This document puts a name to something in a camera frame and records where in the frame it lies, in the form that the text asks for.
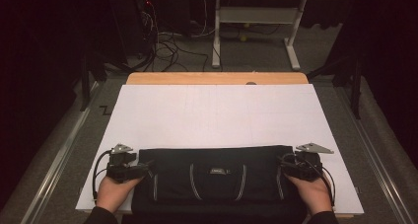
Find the white stand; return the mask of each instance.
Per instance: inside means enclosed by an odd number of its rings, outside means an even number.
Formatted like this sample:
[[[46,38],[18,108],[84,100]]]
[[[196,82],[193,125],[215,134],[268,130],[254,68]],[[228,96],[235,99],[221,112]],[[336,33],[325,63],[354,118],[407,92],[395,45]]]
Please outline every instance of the white stand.
[[[301,0],[299,8],[253,8],[253,7],[222,7],[220,0],[216,0],[215,10],[215,38],[213,41],[212,67],[221,65],[221,40],[219,29],[221,23],[258,23],[258,24],[287,24],[292,25],[289,38],[285,38],[286,50],[295,71],[301,70],[298,58],[293,48],[296,32],[304,14],[307,0]]]

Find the table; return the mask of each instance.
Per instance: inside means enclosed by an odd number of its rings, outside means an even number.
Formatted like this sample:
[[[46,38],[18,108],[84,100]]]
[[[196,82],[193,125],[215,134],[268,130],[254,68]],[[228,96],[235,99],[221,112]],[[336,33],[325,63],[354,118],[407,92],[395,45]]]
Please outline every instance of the table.
[[[295,71],[301,70],[296,56],[293,42],[304,14],[307,0],[301,0],[294,8],[260,8],[260,7],[222,7],[221,1],[215,4],[215,36],[213,40],[212,67],[221,65],[221,39],[219,30],[221,23],[249,23],[249,24],[282,24],[292,25],[289,37],[285,37],[286,51]]]
[[[247,97],[251,100],[237,104]],[[336,182],[336,214],[364,213],[314,87],[302,73],[131,74],[120,91],[96,159],[119,142],[135,152],[153,147],[295,147],[315,142],[335,152],[321,155],[321,160]],[[102,159],[99,170],[106,163]],[[78,210],[94,207],[92,171]],[[120,213],[131,212],[131,195]]]

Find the black bag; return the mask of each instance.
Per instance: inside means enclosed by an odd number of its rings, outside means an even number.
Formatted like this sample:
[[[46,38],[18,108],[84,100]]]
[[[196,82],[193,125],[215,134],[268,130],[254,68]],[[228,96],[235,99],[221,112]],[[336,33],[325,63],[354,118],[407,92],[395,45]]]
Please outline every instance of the black bag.
[[[132,212],[162,223],[302,223],[306,207],[278,166],[278,157],[292,152],[290,146],[140,150],[139,163],[154,165],[134,190]]]

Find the sleeve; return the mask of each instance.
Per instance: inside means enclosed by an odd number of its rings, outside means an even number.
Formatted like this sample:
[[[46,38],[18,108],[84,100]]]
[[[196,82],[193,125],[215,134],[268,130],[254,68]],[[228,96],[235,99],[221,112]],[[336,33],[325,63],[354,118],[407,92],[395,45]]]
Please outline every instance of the sleeve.
[[[117,220],[111,212],[96,206],[84,224],[117,224]]]
[[[323,211],[315,214],[308,224],[338,224],[338,220],[332,211]]]

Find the human hand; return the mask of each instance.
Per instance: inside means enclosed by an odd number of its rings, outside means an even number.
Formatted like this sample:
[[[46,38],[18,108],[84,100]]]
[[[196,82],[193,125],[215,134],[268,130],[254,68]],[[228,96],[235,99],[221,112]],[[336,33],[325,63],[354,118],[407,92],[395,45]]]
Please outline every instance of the human hand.
[[[141,182],[142,178],[120,184],[110,177],[104,177],[99,186],[96,206],[114,213],[125,201],[129,192]]]
[[[286,174],[285,176],[298,188],[299,195],[312,216],[322,211],[332,211],[328,189],[322,179],[308,182]]]

